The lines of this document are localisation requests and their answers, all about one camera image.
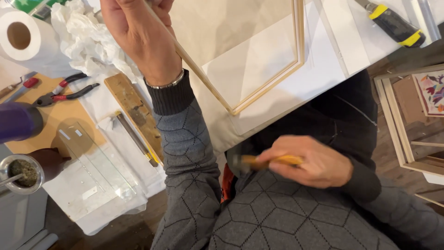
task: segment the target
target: green object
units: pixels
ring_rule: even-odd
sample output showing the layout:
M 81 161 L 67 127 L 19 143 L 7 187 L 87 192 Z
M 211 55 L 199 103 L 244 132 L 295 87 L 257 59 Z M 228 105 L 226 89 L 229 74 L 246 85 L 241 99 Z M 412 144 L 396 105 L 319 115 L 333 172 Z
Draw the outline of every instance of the green object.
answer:
M 51 13 L 51 7 L 55 3 L 64 5 L 67 0 L 0 0 L 1 7 L 13 7 L 30 16 L 44 20 Z

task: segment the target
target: crumpled tissue paper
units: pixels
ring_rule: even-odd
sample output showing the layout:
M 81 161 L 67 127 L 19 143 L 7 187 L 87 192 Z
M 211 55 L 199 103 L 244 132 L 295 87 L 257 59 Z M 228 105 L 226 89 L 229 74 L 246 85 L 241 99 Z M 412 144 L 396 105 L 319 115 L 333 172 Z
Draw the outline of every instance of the crumpled tissue paper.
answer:
M 60 49 L 72 59 L 70 65 L 90 77 L 118 69 L 132 83 L 143 84 L 143 76 L 110 34 L 99 23 L 93 10 L 85 10 L 82 0 L 55 3 L 51 8 L 51 23 L 60 36 Z

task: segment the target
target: wooden floor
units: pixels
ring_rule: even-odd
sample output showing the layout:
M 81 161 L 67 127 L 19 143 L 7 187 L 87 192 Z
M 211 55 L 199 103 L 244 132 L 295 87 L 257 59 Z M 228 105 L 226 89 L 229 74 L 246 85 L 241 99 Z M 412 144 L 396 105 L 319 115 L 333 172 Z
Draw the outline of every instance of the wooden floor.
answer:
M 444 25 L 440 26 L 444 34 Z M 424 49 L 399 49 L 388 57 L 368 68 L 371 78 L 408 69 L 444 63 L 444 41 L 438 41 Z M 377 165 L 377 173 L 392 179 L 407 192 L 413 194 L 420 191 L 436 189 L 439 185 L 429 184 L 424 176 L 416 171 L 399 167 L 395 149 L 389 134 L 379 98 L 373 85 L 373 96 L 378 103 L 378 138 L 373 160 Z M 409 138 L 418 138 L 423 133 L 431 133 L 441 129 L 443 122 L 430 126 L 415 122 L 406 127 Z M 122 249 L 142 250 L 151 246 L 154 232 L 167 208 L 165 191 L 149 199 L 147 210 L 135 215 L 123 215 L 113 220 L 108 226 L 94 236 L 85 236 L 82 230 L 49 199 L 46 215 L 46 228 L 59 236 L 61 249 L 70 249 L 77 242 L 84 241 L 91 249 Z

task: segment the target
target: yellow and black handle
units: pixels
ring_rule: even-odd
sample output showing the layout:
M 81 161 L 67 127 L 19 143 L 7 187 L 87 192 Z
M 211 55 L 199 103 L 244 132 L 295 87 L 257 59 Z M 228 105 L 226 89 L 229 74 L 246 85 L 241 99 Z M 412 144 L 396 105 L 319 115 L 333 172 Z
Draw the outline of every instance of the yellow and black handle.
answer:
M 426 37 L 420 29 L 383 4 L 378 5 L 369 17 L 393 40 L 406 48 L 420 47 L 425 42 Z

